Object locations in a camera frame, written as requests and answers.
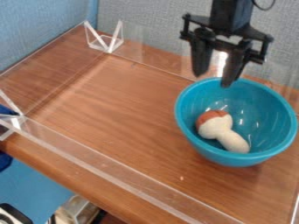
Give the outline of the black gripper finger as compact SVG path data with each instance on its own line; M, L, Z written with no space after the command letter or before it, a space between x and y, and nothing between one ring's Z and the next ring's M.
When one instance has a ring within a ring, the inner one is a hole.
M239 78L246 64L250 60L250 51L253 48L252 40L241 40L229 53L221 86L229 88L233 82Z
M205 28L194 30L191 36L191 68L197 77L206 74L210 69L214 42L215 33L213 31Z

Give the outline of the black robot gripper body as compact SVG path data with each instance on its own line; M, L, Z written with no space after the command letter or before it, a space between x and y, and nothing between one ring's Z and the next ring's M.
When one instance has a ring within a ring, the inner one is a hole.
M205 28L215 33L214 50L230 53L241 40L252 40L250 60L258 64L266 61L268 48L274 42L270 34L257 30L250 22L254 8L269 11L274 4L262 8L257 0L213 0L210 15L186 13L182 16L183 30L181 39L191 43L194 30Z

